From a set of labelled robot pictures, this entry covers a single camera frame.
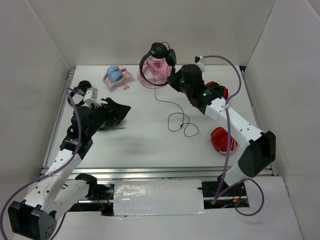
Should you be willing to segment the black Panasonic wired headphones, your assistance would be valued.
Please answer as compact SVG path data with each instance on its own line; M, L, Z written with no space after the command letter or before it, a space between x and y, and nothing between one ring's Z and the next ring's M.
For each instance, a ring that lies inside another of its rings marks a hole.
M158 88L168 84L167 78L175 72L176 64L176 54L170 44L166 41L154 42L150 50L140 60L137 79L143 87L153 90L153 96L157 102L171 104L179 109L178 112L172 112L168 115L167 129L172 133L183 131L185 137L193 138L200 134L200 130L196 124L190 122L190 117L183 108L176 102L159 99L156 94ZM181 116L180 126L172 129L170 120L178 115Z

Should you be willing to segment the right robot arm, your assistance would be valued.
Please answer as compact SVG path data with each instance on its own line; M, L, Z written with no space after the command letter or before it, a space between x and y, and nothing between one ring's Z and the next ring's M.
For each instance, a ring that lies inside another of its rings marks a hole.
M167 81L177 92L184 93L192 106L222 125L244 150L237 163L221 175L217 184L220 194L230 195L235 183L255 177L276 159L276 136L251 125L232 109L222 86L205 83L197 65L183 65Z

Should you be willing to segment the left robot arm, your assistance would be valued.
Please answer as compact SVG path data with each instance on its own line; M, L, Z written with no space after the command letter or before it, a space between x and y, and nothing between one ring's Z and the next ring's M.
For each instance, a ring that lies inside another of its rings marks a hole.
M39 177L34 189L21 201L9 198L8 217L11 230L32 240L54 237L58 220L81 198L95 199L105 186L87 173L78 174L67 182L93 145L92 137L103 127L119 125L131 110L128 105L111 98L102 103L74 107L71 125L66 131L55 160Z

